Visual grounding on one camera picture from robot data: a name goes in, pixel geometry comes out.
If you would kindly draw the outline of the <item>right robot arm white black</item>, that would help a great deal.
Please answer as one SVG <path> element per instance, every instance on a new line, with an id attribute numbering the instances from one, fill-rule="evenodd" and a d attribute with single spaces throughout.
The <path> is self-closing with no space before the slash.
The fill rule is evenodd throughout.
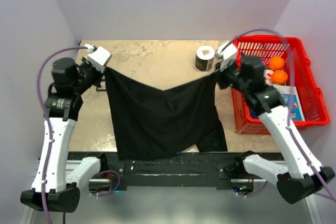
<path id="1" fill-rule="evenodd" d="M 240 64 L 234 56 L 221 56 L 216 64 L 219 87 L 232 87 L 242 93 L 247 105 L 276 141 L 286 166 L 247 151 L 237 156 L 226 171 L 239 178 L 256 175 L 275 185 L 282 198 L 294 204 L 325 188 L 335 178 L 335 172 L 323 166 L 309 150 L 288 116 L 289 108 L 281 94 L 265 83 L 264 72 L 265 65 L 257 56 L 243 56 Z"/>

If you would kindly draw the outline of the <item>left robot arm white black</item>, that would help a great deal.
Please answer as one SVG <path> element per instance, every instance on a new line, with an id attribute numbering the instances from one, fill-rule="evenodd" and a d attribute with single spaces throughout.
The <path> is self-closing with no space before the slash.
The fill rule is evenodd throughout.
<path id="1" fill-rule="evenodd" d="M 80 65 L 72 58 L 60 58 L 52 64 L 53 83 L 49 86 L 45 107 L 45 137 L 40 164 L 29 190 L 20 201 L 38 211 L 73 213 L 81 190 L 96 176 L 108 174 L 104 154 L 88 156 L 69 175 L 66 164 L 69 144 L 83 104 L 82 94 L 91 86 L 100 86 L 109 56 L 86 56 Z"/>

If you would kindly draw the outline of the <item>black garment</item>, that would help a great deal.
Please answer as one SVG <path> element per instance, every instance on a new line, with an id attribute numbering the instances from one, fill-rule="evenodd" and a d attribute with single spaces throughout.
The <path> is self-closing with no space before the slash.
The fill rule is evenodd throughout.
<path id="1" fill-rule="evenodd" d="M 228 150 L 215 106 L 216 74 L 167 90 L 111 68 L 104 76 L 120 160 L 168 158 L 192 145 L 204 153 Z"/>

